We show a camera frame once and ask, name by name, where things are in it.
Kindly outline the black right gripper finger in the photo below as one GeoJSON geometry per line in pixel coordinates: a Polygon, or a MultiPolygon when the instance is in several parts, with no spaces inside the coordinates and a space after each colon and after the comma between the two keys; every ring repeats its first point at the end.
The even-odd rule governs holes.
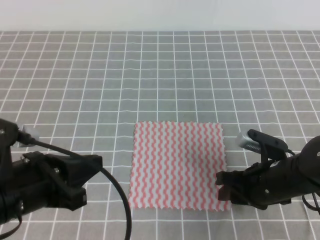
{"type": "Polygon", "coordinates": [[[216,174],[216,185],[233,185],[238,174],[235,171],[220,171],[216,174]]]}

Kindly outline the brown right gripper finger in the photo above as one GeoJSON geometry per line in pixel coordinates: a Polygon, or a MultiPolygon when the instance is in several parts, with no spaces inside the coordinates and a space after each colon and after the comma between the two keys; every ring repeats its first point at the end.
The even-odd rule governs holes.
{"type": "Polygon", "coordinates": [[[233,188],[230,186],[222,186],[218,190],[219,201],[232,201],[233,200],[233,188]]]}

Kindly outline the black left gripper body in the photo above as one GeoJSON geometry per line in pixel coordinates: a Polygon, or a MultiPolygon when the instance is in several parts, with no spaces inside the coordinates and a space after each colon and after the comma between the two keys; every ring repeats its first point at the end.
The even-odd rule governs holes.
{"type": "Polygon", "coordinates": [[[25,153],[13,163],[9,193],[23,202],[25,210],[77,210],[87,204],[84,184],[98,173],[90,163],[102,167],[103,158],[95,154],[73,158],[39,151],[25,153]]]}

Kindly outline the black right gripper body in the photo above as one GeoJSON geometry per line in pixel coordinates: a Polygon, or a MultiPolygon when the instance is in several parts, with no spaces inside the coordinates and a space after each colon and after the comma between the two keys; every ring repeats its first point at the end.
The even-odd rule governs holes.
{"type": "Polygon", "coordinates": [[[265,210],[268,206],[292,202],[291,197],[280,196],[276,193],[277,183],[267,186],[265,176],[273,169],[273,160],[265,163],[255,163],[244,171],[231,172],[231,184],[229,186],[229,200],[232,204],[252,206],[259,210],[265,210]]]}

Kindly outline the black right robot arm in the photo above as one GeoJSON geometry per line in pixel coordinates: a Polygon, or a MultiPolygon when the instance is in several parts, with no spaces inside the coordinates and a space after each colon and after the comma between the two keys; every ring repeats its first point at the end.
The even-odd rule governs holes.
{"type": "Polygon", "coordinates": [[[300,153],[288,157],[288,145],[279,138],[251,129],[261,161],[242,171],[220,171],[217,198],[235,205],[266,210],[290,204],[292,198],[320,192],[320,138],[311,139],[300,153]]]}

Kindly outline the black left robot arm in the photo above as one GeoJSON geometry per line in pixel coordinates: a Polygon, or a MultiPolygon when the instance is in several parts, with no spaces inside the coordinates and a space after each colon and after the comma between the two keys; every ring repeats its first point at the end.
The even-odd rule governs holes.
{"type": "Polygon", "coordinates": [[[30,137],[16,123],[0,121],[0,222],[7,223],[41,208],[75,211],[87,203],[84,184],[102,167],[99,155],[63,156],[39,151],[13,161],[11,147],[30,137]]]}

